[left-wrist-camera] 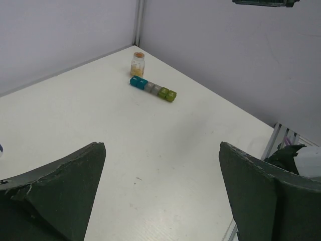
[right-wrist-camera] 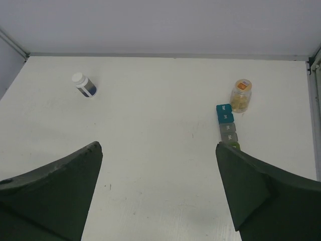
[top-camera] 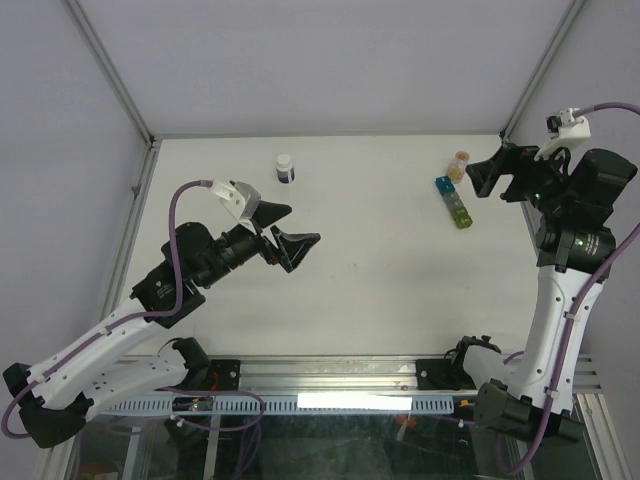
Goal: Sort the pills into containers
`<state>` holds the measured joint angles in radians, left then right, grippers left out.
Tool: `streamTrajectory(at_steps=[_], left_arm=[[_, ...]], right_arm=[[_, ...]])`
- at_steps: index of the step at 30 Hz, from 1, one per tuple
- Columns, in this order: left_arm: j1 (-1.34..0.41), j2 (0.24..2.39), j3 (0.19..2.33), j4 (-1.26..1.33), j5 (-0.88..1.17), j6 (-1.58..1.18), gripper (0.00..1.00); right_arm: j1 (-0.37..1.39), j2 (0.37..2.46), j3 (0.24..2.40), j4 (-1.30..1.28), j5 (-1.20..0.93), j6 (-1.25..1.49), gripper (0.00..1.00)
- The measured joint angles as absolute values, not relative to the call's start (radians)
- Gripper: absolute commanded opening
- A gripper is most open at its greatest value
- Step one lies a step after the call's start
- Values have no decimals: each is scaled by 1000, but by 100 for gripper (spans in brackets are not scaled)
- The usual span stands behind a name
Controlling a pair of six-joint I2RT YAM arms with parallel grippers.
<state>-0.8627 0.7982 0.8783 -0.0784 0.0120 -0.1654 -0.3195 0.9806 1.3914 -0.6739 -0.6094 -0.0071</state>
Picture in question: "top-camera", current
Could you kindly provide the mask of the clear jar orange pills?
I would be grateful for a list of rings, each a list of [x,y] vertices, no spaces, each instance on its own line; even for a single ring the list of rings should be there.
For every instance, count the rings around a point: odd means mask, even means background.
[[[446,175],[453,184],[459,184],[468,165],[470,156],[466,151],[458,151],[449,162]]]

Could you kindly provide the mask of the weekly pill organizer strip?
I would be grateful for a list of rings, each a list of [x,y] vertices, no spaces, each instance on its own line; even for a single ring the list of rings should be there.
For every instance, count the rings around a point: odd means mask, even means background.
[[[456,227],[469,228],[473,220],[449,177],[437,177],[435,185]]]

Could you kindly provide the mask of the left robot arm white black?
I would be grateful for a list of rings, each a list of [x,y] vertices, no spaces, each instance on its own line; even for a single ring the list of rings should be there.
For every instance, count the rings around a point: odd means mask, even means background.
[[[165,387],[195,390],[209,377],[209,359],[192,337],[179,339],[149,360],[121,365],[134,347],[160,335],[205,302],[202,290],[255,256],[286,272],[295,270],[321,239],[318,233],[287,234],[275,226],[290,206],[261,202],[260,227],[242,225],[213,238],[198,222],[177,227],[181,273],[174,273],[171,251],[136,284],[129,297],[106,319],[66,349],[39,364],[15,363],[4,381],[19,406],[27,438],[40,448],[62,444],[87,422],[131,397]]]

